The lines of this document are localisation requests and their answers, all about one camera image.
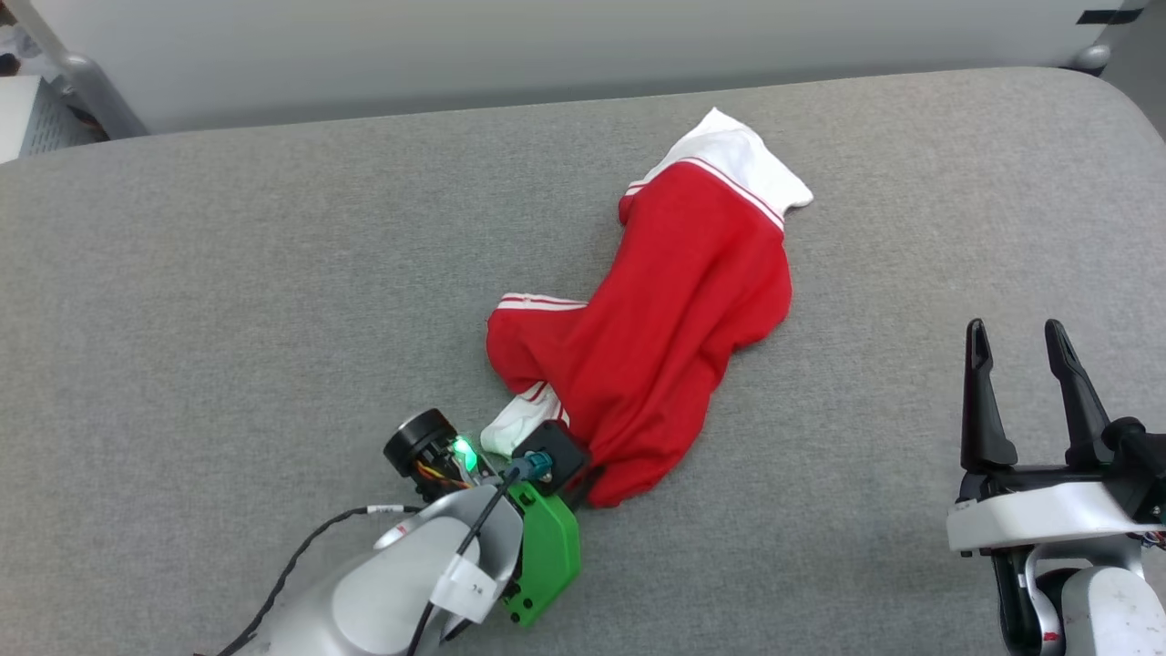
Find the red white basketball jersey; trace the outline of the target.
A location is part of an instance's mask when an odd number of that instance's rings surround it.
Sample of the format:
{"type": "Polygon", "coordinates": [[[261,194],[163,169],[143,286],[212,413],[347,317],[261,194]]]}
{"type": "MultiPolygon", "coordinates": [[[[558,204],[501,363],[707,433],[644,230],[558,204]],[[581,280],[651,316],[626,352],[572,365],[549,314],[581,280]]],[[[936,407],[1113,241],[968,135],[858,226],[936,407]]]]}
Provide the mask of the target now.
{"type": "Polygon", "coordinates": [[[514,398],[485,451],[512,454],[562,419],[600,468],[589,503],[653,489],[697,440],[735,353],[791,312],[784,216],[812,200],[756,131],[709,111],[628,184],[590,299],[508,292],[489,316],[487,358],[514,398]]]}

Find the grey metal frame leg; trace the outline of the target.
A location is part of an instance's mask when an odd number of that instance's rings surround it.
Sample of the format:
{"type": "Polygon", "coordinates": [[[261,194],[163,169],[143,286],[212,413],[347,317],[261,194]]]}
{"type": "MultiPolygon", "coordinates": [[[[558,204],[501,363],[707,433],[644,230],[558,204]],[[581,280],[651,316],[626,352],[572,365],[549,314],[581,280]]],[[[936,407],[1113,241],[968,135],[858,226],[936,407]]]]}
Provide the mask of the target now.
{"type": "Polygon", "coordinates": [[[34,8],[33,0],[3,0],[17,24],[24,26],[31,38],[45,50],[62,70],[66,83],[73,90],[73,96],[84,105],[85,111],[94,117],[97,124],[112,140],[118,137],[145,137],[146,128],[113,86],[108,75],[96,61],[73,51],[52,31],[45,17],[34,8]]]}

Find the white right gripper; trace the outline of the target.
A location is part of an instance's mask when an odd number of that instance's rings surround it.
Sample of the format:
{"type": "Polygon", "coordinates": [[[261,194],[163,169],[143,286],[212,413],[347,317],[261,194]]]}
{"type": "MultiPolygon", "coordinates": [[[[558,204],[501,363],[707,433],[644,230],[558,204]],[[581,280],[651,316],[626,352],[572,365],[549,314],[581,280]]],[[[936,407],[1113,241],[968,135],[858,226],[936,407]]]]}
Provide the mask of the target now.
{"type": "Polygon", "coordinates": [[[1100,395],[1060,320],[1045,322],[1047,361],[1062,395],[1067,466],[1014,466],[1018,453],[1002,425],[986,325],[967,324],[961,466],[965,470],[946,515],[953,552],[1037,546],[1142,532],[1108,489],[1102,468],[1114,452],[1102,440],[1110,423],[1100,395]]]}

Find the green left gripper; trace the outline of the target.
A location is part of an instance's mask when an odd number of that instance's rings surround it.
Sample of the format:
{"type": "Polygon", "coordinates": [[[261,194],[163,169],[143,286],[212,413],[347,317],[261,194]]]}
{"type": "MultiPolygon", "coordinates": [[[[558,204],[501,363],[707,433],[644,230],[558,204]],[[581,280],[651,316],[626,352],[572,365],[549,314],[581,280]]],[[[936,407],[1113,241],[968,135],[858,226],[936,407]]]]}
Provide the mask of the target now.
{"type": "Polygon", "coordinates": [[[519,560],[501,601],[515,625],[531,628],[580,576],[580,525],[571,509],[588,501],[604,474],[592,466],[559,495],[545,496],[533,484],[517,484],[510,502],[522,519],[519,560]]]}

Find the white power supply box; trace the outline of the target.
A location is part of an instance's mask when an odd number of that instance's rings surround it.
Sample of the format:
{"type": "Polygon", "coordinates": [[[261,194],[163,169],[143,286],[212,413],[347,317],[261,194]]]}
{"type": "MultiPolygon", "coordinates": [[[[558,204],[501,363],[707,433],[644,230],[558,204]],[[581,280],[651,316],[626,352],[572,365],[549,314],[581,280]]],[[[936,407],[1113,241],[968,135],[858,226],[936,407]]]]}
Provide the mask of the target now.
{"type": "Polygon", "coordinates": [[[0,165],[31,155],[108,141],[71,89],[41,77],[0,77],[0,165]]]}

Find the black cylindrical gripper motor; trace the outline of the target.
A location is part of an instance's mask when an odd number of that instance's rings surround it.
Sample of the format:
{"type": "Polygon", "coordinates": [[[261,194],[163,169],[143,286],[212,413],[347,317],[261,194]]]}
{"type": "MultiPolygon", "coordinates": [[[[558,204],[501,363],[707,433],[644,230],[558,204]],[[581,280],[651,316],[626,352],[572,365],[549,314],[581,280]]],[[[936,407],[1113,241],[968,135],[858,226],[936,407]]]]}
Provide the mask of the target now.
{"type": "Polygon", "coordinates": [[[384,444],[384,457],[400,477],[419,475],[417,466],[442,475],[454,475],[454,442],[458,438],[454,424],[437,408],[405,419],[384,444]]]}

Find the grey fabric sofa cushion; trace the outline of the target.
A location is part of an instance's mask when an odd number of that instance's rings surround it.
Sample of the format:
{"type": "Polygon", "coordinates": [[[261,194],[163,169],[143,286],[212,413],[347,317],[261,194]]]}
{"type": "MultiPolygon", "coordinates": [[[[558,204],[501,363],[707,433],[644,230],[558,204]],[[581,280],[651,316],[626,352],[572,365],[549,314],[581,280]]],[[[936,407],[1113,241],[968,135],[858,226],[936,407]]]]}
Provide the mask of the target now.
{"type": "Polygon", "coordinates": [[[1166,144],[1104,80],[974,69],[128,137],[0,165],[0,656],[220,651],[292,552],[413,505],[382,457],[510,394],[505,292],[585,302],[617,204],[708,110],[812,188],[791,316],[733,358],[582,572],[449,656],[1002,656],[948,549],[965,325],[1024,464],[1068,440],[1044,323],[1166,432],[1166,144]]]}

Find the grey metal frame foot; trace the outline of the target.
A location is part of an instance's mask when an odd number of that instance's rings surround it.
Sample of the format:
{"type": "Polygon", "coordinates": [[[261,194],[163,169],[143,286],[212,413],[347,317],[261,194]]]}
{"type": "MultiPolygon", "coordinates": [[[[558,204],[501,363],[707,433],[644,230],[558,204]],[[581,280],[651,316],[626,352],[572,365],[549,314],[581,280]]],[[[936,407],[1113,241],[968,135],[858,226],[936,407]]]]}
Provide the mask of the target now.
{"type": "MultiPolygon", "coordinates": [[[[1107,9],[1136,9],[1142,7],[1145,10],[1149,8],[1150,3],[1152,3],[1152,0],[1121,0],[1119,7],[1107,9]]],[[[1100,36],[1096,37],[1093,45],[1087,45],[1087,48],[1080,50],[1073,57],[1073,62],[1069,64],[1068,69],[1100,77],[1108,63],[1112,59],[1112,55],[1117,45],[1121,45],[1121,42],[1123,42],[1128,36],[1132,24],[1102,26],[1102,31],[1100,31],[1100,36]]]]}

